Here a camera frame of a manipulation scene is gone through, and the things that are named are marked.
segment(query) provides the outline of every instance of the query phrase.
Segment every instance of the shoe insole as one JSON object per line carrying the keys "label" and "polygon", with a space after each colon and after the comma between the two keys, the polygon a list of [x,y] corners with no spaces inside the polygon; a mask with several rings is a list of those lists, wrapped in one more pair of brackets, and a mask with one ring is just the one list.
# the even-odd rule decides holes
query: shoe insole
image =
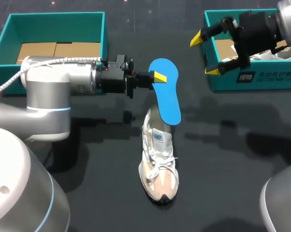
{"label": "shoe insole", "polygon": [[166,83],[153,83],[158,109],[164,123],[178,125],[181,116],[178,96],[176,95],[176,83],[179,76],[177,67],[170,60],[159,58],[150,64],[149,71],[156,71],[166,76]]}

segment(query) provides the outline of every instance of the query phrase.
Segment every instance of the black table surface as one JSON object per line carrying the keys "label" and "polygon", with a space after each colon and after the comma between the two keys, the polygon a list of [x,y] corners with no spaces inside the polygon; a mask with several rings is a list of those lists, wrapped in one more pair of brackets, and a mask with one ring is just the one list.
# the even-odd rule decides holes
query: black table surface
{"label": "black table surface", "polygon": [[[139,179],[141,126],[156,103],[154,91],[137,89],[133,99],[73,97],[70,138],[29,145],[67,194],[69,232],[265,232],[261,189],[291,164],[291,91],[213,93],[200,49],[189,42],[202,26],[205,9],[275,7],[276,1],[159,0],[165,7],[152,8],[128,1],[136,10],[116,11],[115,1],[113,9],[103,6],[111,0],[58,0],[55,5],[62,11],[99,10],[90,7],[99,2],[109,11],[110,59],[127,54],[140,71],[156,58],[177,65],[182,121],[173,128],[173,144],[179,191],[172,204],[156,206]],[[45,7],[46,0],[0,2],[0,31],[8,13],[55,11],[50,3]],[[24,97],[0,101],[26,106]]]}

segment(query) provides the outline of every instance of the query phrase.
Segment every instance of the box label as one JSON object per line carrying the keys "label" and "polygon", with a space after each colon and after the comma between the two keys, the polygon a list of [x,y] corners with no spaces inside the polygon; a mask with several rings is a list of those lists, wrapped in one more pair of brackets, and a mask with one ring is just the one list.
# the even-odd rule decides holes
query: box label
{"label": "box label", "polygon": [[291,72],[261,72],[256,82],[291,81]]}
{"label": "box label", "polygon": [[256,72],[240,72],[238,74],[237,83],[251,83]]}

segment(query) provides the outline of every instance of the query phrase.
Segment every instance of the white sneaker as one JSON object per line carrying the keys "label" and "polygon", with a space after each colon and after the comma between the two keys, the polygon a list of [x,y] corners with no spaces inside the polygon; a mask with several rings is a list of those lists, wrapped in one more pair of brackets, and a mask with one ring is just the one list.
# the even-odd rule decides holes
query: white sneaker
{"label": "white sneaker", "polygon": [[[222,61],[231,61],[232,59],[236,59],[237,57],[234,58],[226,58]],[[291,47],[288,47],[276,54],[272,54],[272,52],[270,50],[252,55],[250,57],[250,60],[282,60],[282,59],[286,59],[286,60],[290,60],[291,59]]]}
{"label": "white sneaker", "polygon": [[175,169],[171,127],[159,115],[157,106],[148,112],[142,127],[143,152],[139,176],[148,195],[156,202],[170,202],[179,187]]}

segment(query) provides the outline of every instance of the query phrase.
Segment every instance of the teal box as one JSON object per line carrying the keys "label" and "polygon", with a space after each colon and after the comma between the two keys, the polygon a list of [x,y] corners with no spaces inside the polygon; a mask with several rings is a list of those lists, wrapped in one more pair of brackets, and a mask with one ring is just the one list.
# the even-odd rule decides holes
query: teal box
{"label": "teal box", "polygon": [[[0,85],[20,71],[15,64],[22,43],[100,43],[100,56],[108,58],[109,40],[104,12],[11,14],[0,36]],[[4,90],[26,94],[20,81]]]}
{"label": "teal box", "polygon": [[[266,11],[273,14],[277,10],[209,10],[205,11],[204,25],[209,27],[219,23],[226,16],[233,17],[239,23],[238,16],[246,11],[253,11],[253,13]],[[207,68],[217,65],[221,61],[215,43],[217,39],[230,39],[230,35],[229,33],[221,33],[201,44]],[[252,81],[238,83],[240,75],[246,73],[253,75]],[[253,60],[247,69],[240,70],[238,68],[222,76],[208,75],[208,80],[213,91],[291,89],[291,60]]]}

